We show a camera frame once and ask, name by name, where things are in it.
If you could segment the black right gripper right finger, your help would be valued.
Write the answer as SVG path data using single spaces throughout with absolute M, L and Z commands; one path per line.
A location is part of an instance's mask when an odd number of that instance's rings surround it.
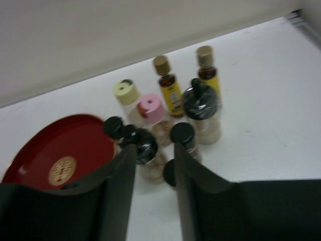
M 231 182 L 175 144 L 183 240 L 320 240 L 320 181 Z

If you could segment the black knob glass dispenser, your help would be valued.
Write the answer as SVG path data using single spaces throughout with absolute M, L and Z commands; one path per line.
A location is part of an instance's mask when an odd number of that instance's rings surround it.
M 136 165 L 141 177 L 151 183 L 163 182 L 163 170 L 168 158 L 154 135 L 147 129 L 126 125 L 123 136 L 127 144 L 136 145 Z
M 218 141 L 221 136 L 221 123 L 215 90 L 194 78 L 191 86 L 182 95 L 182 104 L 188 121 L 196 131 L 198 142 L 208 145 Z

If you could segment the cream cap spice jar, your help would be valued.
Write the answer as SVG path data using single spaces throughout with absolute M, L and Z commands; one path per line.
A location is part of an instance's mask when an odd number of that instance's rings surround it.
M 142 127 L 144 121 L 136 109 L 140 93 L 137 90 L 135 83 L 130 79 L 124 79 L 115 84 L 113 94 L 123 108 L 128 122 L 137 127 Z

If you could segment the yellow label oil bottle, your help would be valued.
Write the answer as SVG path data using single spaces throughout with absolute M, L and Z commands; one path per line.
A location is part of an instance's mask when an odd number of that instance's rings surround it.
M 219 104 L 221 104 L 221 88 L 218 77 L 218 70 L 214 66 L 213 48 L 208 45 L 201 46 L 196 50 L 196 55 L 199 65 L 198 76 L 200 80 L 215 90 L 218 102 Z
M 184 110 L 182 107 L 182 92 L 176 80 L 176 76 L 171 73 L 169 61 L 165 55 L 154 58 L 153 65 L 159 75 L 159 86 L 163 94 L 169 113 L 174 118 L 182 118 Z

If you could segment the black cap spice bottle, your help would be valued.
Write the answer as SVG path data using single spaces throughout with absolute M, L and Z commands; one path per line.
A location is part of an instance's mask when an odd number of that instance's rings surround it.
M 103 124 L 103 132 L 108 135 L 119 148 L 124 147 L 123 136 L 124 123 L 121 117 L 112 116 L 108 118 Z
M 196 161 L 202 162 L 196 134 L 191 124 L 186 122 L 175 124 L 170 130 L 170 139 L 173 143 L 181 144 Z
M 174 159 L 169 160 L 163 169 L 164 181 L 172 188 L 176 189 Z

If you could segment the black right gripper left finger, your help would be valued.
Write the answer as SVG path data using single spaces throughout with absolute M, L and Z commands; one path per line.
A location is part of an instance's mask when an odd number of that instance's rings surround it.
M 128 145 L 61 189 L 1 185 L 1 240 L 126 240 L 136 158 Z

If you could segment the red round tray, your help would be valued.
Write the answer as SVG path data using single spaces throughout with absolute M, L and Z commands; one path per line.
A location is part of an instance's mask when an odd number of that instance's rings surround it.
M 117 153 L 103 120 L 89 114 L 59 119 L 17 153 L 2 179 L 39 190 L 59 189 L 104 165 Z

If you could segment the pink cap spice jar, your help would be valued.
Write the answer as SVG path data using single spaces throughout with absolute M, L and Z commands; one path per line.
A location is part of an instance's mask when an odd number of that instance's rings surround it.
M 169 146 L 172 143 L 170 130 L 174 121 L 164 108 L 160 97 L 156 94 L 146 94 L 138 100 L 136 107 L 158 143 L 163 147 Z

